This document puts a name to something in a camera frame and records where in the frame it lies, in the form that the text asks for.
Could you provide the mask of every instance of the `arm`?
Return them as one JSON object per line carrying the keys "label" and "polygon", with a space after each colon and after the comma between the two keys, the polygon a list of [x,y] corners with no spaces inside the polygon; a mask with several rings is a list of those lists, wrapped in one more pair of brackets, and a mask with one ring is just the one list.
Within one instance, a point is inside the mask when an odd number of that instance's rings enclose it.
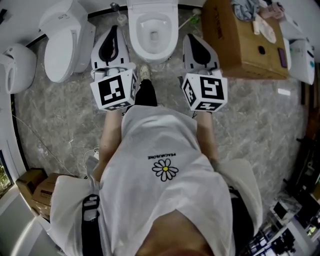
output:
{"label": "arm", "polygon": [[210,113],[198,112],[196,138],[199,142],[202,154],[204,154],[210,162],[217,162],[218,149],[214,124]]}
{"label": "arm", "polygon": [[107,112],[99,148],[99,164],[93,172],[93,178],[100,182],[101,176],[121,143],[122,111]]}

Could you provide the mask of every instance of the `toilet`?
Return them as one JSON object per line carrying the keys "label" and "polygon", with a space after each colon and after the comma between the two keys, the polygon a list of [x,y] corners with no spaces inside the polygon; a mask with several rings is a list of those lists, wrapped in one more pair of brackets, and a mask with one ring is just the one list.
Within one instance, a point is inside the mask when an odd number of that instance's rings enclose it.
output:
{"label": "toilet", "polygon": [[148,63],[162,63],[174,52],[179,35],[178,0],[127,0],[130,41]]}
{"label": "toilet", "polygon": [[37,56],[33,51],[16,43],[0,54],[0,64],[5,69],[5,90],[17,94],[29,88],[34,80]]}
{"label": "toilet", "polygon": [[96,27],[76,0],[62,0],[42,16],[39,28],[49,41],[44,53],[44,68],[55,83],[67,80],[73,72],[82,73],[90,63]]}

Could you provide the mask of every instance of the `daisy print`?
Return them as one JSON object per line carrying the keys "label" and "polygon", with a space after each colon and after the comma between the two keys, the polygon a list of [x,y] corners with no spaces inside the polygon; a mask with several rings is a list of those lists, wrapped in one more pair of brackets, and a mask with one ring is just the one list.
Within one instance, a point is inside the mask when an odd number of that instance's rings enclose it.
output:
{"label": "daisy print", "polygon": [[165,182],[166,180],[172,180],[176,176],[176,173],[179,171],[177,168],[170,166],[171,161],[169,158],[166,160],[159,160],[159,162],[154,163],[152,171],[155,172],[155,175],[161,177],[161,180]]}

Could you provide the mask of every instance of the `gray marble floor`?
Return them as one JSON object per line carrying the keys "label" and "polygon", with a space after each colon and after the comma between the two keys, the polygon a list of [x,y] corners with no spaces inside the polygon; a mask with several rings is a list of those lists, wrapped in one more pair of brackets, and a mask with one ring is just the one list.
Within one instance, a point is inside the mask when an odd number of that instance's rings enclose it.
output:
{"label": "gray marble floor", "polygon": [[[180,22],[190,15],[191,11],[180,10]],[[117,23],[116,18],[112,13],[89,20],[97,27],[96,40]],[[143,61],[131,47],[128,26],[123,31],[131,61],[139,67]],[[172,57],[165,63],[152,65],[151,69],[159,103],[191,116],[177,78],[185,73],[182,40],[187,33],[201,36],[201,24],[183,27]],[[105,113],[98,110],[91,92],[90,66],[60,84],[48,79],[44,68],[47,41],[43,39],[31,48],[38,57],[36,75],[28,90],[15,95],[16,114],[71,173],[83,177],[84,154],[99,145]],[[278,89],[289,90],[291,94],[278,94]],[[229,79],[228,92],[228,104],[212,115],[219,156],[222,162],[244,158],[252,164],[266,211],[282,188],[282,179],[292,171],[299,147],[295,138],[305,132],[308,115],[300,105],[300,83],[291,78]],[[30,167],[44,168],[47,173],[67,173],[20,122],[18,129]]]}

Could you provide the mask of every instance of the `shoe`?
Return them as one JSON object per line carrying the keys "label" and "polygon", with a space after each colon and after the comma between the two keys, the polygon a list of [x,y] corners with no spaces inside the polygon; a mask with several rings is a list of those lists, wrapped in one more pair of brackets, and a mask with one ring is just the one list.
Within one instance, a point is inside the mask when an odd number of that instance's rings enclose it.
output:
{"label": "shoe", "polygon": [[143,65],[140,69],[140,80],[150,80],[151,81],[151,74],[150,69],[147,65]]}

